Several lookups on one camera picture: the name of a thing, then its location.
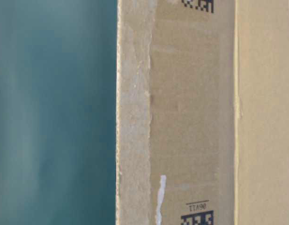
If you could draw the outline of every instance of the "brown cardboard surface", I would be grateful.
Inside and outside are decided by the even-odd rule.
[[[289,224],[289,0],[237,14],[238,224]]]
[[[289,223],[289,0],[184,2],[119,0],[117,224]]]

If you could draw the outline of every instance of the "white smudge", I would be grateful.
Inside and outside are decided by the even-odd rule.
[[[171,4],[178,4],[180,0],[167,0]]]
[[[156,209],[156,225],[161,225],[162,222],[161,206],[165,195],[165,187],[166,187],[166,175],[161,175],[160,188],[158,191],[158,204]]]

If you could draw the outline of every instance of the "corrugated cardboard edge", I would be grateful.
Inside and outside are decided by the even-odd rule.
[[[156,4],[157,0],[118,1],[117,225],[149,225],[152,213],[150,207],[149,73]]]
[[[239,91],[239,31],[238,31],[238,2],[235,0],[235,37],[234,37],[234,225],[238,225],[238,173],[239,173],[239,144],[238,120],[241,118]]]

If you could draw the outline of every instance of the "blue-green wall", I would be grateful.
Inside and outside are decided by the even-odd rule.
[[[0,0],[0,225],[113,225],[116,0]]]

